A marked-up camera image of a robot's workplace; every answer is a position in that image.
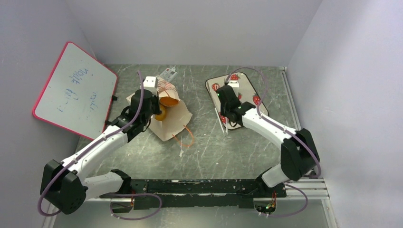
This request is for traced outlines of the metal food tongs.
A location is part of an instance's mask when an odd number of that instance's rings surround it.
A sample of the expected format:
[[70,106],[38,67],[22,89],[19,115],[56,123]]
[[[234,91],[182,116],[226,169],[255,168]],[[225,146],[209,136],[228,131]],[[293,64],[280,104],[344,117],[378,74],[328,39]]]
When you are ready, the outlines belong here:
[[218,119],[220,120],[220,122],[221,122],[221,130],[222,130],[222,132],[223,132],[223,134],[224,135],[228,135],[228,123],[227,123],[227,118],[226,117],[223,117],[222,115],[221,115],[221,113],[218,111],[218,108],[217,107],[214,107],[214,110],[215,110],[215,112],[216,112],[216,114],[217,114],[217,117],[218,117]]

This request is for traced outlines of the strawberry print white tray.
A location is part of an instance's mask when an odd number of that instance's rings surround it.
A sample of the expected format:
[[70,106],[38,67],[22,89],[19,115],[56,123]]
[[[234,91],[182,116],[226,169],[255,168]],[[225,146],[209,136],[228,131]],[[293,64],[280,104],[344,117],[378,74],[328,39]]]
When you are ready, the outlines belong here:
[[[213,102],[214,107],[218,108],[218,111],[221,112],[221,105],[219,98],[217,96],[217,89],[221,88],[224,86],[224,82],[226,80],[228,75],[224,76],[218,76],[214,78],[210,78],[206,80],[205,86],[208,91],[209,96],[211,97],[211,100]],[[251,81],[247,77],[247,75],[243,72],[236,72],[231,74],[230,80],[238,80],[240,87],[237,90],[237,96],[239,100],[244,103],[244,102],[250,102],[253,105],[257,105],[261,99],[255,88],[253,87]],[[228,123],[228,130],[236,130],[238,128],[241,128],[238,124],[234,123]]]

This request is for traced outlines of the beige paper gift bag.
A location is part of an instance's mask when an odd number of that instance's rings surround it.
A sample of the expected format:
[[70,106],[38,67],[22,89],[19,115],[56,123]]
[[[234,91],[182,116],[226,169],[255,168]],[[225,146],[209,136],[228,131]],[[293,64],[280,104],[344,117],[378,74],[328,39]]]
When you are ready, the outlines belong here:
[[[158,97],[169,96],[180,100],[179,104],[174,107],[166,107],[167,116],[163,121],[155,120],[155,116],[151,119],[149,129],[162,141],[167,141],[174,138],[182,147],[191,147],[194,144],[194,136],[191,130],[187,127],[192,114],[187,109],[185,102],[179,97],[176,87],[165,80],[158,79]],[[177,138],[177,135],[183,130],[187,130],[191,136],[191,142],[184,144]]]

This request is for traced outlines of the orange fake bread roll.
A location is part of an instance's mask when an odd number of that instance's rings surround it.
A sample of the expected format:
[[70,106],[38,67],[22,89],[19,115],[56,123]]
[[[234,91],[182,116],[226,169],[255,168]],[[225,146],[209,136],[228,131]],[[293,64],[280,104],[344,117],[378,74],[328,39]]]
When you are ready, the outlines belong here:
[[160,114],[155,115],[155,120],[157,120],[157,121],[163,121],[167,116],[167,111],[166,111],[165,106],[160,105],[160,111],[161,111]]

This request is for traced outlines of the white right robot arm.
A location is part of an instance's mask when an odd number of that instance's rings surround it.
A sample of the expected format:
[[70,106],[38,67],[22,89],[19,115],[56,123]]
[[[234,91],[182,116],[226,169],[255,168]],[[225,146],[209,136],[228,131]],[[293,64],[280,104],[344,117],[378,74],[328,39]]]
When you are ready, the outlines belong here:
[[230,85],[217,89],[216,93],[223,117],[257,132],[280,150],[279,163],[260,176],[262,180],[256,185],[259,195],[267,197],[276,185],[297,181],[314,167],[320,167],[320,158],[309,130],[295,130],[260,113],[254,104],[241,102]]

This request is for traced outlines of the pink framed whiteboard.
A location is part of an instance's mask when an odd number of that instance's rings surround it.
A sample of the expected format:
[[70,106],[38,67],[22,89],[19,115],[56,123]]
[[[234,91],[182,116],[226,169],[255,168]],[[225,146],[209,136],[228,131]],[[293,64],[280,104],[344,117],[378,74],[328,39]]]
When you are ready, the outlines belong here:
[[45,83],[34,117],[94,139],[106,127],[117,75],[73,42],[67,42]]

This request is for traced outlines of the clear plastic package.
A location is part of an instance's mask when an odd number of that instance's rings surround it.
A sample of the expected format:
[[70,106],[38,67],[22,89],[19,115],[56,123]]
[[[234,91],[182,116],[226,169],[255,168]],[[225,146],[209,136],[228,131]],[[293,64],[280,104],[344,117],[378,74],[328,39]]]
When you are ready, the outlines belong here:
[[178,72],[176,71],[176,67],[166,68],[159,76],[159,79],[165,80],[167,82],[171,82],[176,76]]

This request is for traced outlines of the orange fake bread bun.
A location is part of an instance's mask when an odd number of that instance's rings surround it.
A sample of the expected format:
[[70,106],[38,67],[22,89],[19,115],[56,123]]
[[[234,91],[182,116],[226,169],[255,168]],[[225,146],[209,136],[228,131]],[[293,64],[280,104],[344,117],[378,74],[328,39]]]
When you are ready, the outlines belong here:
[[174,107],[179,104],[180,100],[165,96],[165,97],[160,97],[159,99],[160,104],[165,106],[165,107]]

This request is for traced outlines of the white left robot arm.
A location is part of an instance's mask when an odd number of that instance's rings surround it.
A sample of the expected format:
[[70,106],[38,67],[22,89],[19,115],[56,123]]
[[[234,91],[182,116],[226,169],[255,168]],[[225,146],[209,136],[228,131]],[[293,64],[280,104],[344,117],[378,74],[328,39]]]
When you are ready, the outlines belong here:
[[131,104],[86,147],[63,161],[50,160],[44,167],[37,210],[52,217],[75,212],[86,200],[104,194],[121,198],[131,193],[131,177],[119,169],[88,177],[110,153],[145,131],[153,115],[160,114],[156,89],[139,89]]

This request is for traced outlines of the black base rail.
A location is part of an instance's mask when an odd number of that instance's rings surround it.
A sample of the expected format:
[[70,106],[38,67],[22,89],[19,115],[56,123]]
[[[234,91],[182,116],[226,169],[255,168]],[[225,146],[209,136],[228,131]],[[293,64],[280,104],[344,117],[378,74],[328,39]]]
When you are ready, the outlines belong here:
[[227,207],[254,208],[260,198],[284,198],[284,184],[268,187],[262,179],[142,180],[132,179],[102,198],[129,198],[134,209]]

